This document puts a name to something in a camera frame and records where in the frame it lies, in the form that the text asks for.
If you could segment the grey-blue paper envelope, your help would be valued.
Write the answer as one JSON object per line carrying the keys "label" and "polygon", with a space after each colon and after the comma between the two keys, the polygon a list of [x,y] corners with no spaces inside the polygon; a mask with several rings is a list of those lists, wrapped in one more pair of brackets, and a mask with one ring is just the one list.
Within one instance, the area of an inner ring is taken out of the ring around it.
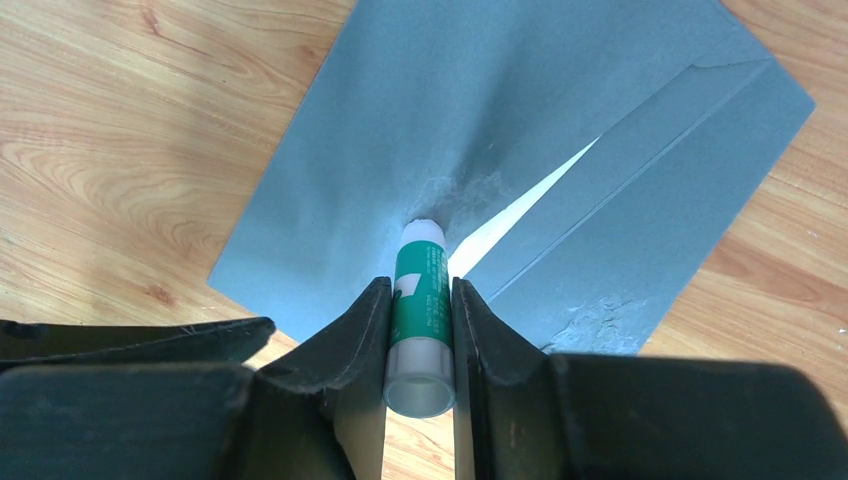
{"label": "grey-blue paper envelope", "polygon": [[564,174],[468,272],[549,351],[631,354],[814,110],[717,1],[360,1],[208,282],[304,341]]}

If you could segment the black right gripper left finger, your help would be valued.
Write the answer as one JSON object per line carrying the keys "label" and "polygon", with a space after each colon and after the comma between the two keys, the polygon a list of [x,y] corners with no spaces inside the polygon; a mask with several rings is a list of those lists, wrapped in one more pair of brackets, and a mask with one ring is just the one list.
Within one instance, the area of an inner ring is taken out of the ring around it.
{"label": "black right gripper left finger", "polygon": [[1,369],[5,479],[377,479],[391,284],[260,369],[246,361]]}

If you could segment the white letter paper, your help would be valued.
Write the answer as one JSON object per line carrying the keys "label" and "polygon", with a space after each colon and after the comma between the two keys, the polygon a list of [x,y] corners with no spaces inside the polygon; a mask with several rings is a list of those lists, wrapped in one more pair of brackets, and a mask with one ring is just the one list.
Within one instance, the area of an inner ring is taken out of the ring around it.
{"label": "white letter paper", "polygon": [[588,143],[515,201],[463,239],[448,259],[452,277],[464,278],[518,221],[597,143]]}

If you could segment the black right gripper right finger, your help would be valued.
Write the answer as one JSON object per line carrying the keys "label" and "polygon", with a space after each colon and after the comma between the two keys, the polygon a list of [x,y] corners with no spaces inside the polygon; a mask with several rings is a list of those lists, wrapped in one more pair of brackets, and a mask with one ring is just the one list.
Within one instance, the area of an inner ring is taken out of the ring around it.
{"label": "black right gripper right finger", "polygon": [[460,479],[843,479],[818,388],[763,363],[546,354],[452,287]]}

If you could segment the green white glue stick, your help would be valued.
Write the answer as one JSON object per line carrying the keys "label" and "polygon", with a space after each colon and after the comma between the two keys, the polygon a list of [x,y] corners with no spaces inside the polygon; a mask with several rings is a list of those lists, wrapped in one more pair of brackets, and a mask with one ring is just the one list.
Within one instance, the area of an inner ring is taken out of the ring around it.
{"label": "green white glue stick", "polygon": [[433,220],[414,220],[396,256],[383,398],[397,414],[422,419],[449,411],[455,397],[444,233]]}

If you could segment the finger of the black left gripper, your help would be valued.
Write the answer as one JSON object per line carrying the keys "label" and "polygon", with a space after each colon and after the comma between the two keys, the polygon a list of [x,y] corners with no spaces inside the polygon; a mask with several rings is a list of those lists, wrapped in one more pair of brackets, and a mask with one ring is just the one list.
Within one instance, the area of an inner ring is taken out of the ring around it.
{"label": "finger of the black left gripper", "polygon": [[178,326],[1,322],[1,369],[40,364],[242,363],[276,331],[254,317]]}

